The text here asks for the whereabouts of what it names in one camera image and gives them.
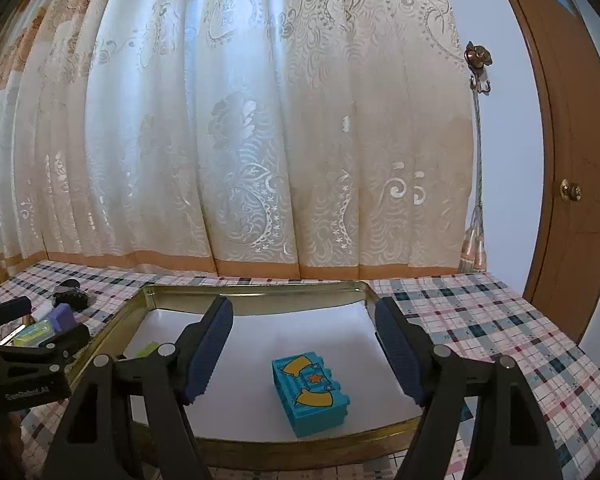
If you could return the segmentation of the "green label plastic case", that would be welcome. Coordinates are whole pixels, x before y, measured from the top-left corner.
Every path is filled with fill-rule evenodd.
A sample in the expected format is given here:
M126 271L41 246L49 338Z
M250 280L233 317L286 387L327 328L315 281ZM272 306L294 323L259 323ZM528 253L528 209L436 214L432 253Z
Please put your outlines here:
M52 338L55 335L53 325L49 320L43 320L26 326L19 332L12 344L15 347L36 348L43 341Z

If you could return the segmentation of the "purple rectangular block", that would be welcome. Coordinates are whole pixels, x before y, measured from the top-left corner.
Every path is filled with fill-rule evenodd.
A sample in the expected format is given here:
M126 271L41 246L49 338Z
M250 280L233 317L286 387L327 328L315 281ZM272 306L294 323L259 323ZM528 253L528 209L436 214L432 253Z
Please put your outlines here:
M55 334L72 330L73 327L76 326L73 310L68 304L58 304L57 307L50 310L50 313L46 315L45 319L50 323L50 327Z

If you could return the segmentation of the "teal toy brick block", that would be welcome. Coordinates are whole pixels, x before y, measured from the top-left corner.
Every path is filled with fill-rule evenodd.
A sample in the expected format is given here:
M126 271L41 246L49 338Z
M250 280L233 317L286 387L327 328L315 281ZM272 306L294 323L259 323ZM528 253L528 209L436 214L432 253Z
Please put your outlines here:
M280 403L297 438L344 423L350 398L321 356L312 351L286 356L273 360L271 367Z

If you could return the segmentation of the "green soccer toy block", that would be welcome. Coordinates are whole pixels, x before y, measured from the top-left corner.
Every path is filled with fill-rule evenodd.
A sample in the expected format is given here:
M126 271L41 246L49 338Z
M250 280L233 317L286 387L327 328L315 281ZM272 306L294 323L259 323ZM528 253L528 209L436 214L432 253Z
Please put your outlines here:
M157 341L151 341L149 344L146 344L145 347L141 348L135 357L137 359L146 358L146 356L150 356L159 346L160 344Z

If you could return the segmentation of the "white power adapter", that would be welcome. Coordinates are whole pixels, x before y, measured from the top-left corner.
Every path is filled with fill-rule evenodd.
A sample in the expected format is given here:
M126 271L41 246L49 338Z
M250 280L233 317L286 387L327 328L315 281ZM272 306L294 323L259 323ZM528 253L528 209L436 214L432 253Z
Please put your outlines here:
M34 319L34 322L40 322L43 318L46 318L47 315L50 314L54 310L54 306L46 302L46 304L41 304L38 308L36 308L31 313L31 318Z

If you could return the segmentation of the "black hair claw clip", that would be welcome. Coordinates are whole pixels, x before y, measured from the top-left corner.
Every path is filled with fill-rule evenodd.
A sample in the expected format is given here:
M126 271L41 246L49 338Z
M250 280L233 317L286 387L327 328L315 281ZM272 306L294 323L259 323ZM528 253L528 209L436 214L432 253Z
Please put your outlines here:
M61 282L53 291L52 304L55 308L66 304L73 312L82 312L90 306L90 301L88 292L74 278Z

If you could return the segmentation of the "brown wooden door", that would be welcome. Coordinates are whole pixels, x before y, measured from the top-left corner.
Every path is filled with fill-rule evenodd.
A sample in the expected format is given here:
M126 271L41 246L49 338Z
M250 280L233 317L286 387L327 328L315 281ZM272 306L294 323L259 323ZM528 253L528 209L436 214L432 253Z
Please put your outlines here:
M600 56L572 0L508 0L538 90L544 184L524 299L580 341L600 299ZM562 180L582 188L565 202Z

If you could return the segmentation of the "gold metal tin tray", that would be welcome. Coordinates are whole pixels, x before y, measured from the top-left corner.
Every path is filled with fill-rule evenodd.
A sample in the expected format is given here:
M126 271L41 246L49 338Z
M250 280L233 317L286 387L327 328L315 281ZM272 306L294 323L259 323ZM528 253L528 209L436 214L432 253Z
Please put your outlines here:
M186 408L204 461L245 470L330 468L402 453L419 416L375 330L376 292L363 282L143 287L92 339L68 374L75 386L99 353L132 358L176 341L216 296L234 322L206 392ZM342 425L297 438L274 388L273 360L313 351L349 397Z

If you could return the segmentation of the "brass door knob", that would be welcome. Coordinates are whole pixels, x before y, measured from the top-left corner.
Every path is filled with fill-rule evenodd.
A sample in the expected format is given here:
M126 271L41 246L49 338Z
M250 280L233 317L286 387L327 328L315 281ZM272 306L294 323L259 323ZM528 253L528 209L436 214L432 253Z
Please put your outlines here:
M577 183L564 179L560 182L559 194L565 202L580 202L582 198L582 188Z

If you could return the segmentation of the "cream floral curtain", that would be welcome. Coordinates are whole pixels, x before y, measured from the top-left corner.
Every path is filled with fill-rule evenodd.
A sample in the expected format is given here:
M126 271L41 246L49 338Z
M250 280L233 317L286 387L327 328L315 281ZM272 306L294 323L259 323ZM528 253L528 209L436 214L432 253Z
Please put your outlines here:
M473 158L449 0L14 0L0 17L0 283L44 259L452 272Z

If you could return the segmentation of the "brass wall hook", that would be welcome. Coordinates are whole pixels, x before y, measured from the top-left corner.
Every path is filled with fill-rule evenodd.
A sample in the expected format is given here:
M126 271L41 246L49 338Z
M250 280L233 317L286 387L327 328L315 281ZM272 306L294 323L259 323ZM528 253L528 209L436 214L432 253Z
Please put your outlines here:
M491 83L486 69L493 63L490 52L481 44L473 44L469 41L464 58L471 72L470 88L488 96L491 93Z

